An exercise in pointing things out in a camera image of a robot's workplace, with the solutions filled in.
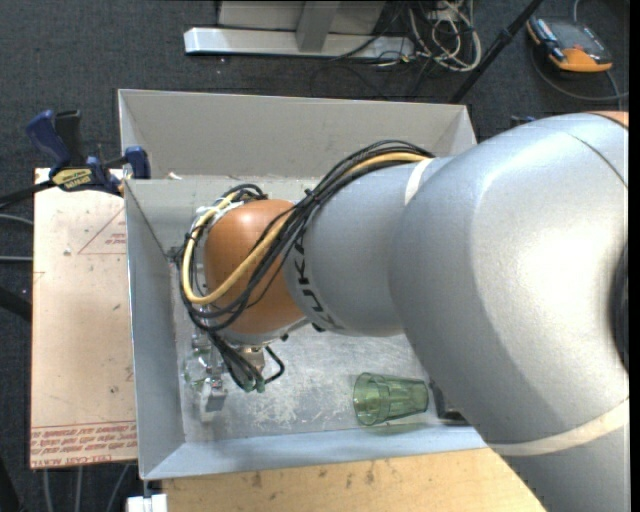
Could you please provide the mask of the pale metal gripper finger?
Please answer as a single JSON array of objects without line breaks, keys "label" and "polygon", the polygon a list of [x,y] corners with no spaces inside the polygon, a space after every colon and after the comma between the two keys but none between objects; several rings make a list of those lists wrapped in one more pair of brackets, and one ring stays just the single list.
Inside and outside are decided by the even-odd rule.
[{"label": "pale metal gripper finger", "polygon": [[202,384],[202,412],[221,411],[227,397],[224,382],[221,379],[207,377]]},{"label": "pale metal gripper finger", "polygon": [[206,336],[192,337],[191,369],[196,373],[213,371],[212,345]]}]

